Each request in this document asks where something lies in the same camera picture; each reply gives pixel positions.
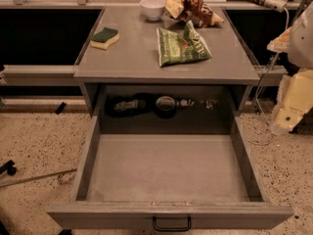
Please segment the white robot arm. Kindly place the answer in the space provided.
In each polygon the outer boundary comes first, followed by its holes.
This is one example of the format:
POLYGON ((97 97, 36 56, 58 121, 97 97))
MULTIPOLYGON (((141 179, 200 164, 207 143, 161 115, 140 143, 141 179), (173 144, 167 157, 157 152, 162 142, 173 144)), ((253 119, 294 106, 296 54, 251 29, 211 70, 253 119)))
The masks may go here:
POLYGON ((293 76, 283 76, 272 114, 271 131, 285 134, 313 108, 313 3, 267 49, 287 53, 288 61, 299 67, 293 76))

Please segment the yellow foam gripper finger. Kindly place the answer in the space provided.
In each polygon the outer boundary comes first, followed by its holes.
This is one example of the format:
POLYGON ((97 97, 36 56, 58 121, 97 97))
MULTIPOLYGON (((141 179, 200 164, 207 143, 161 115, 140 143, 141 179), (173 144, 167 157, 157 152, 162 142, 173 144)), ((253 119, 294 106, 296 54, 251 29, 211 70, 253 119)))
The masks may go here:
POLYGON ((300 70, 293 76, 284 75, 272 112, 271 131, 276 135, 292 131, 312 108, 313 70, 300 70))

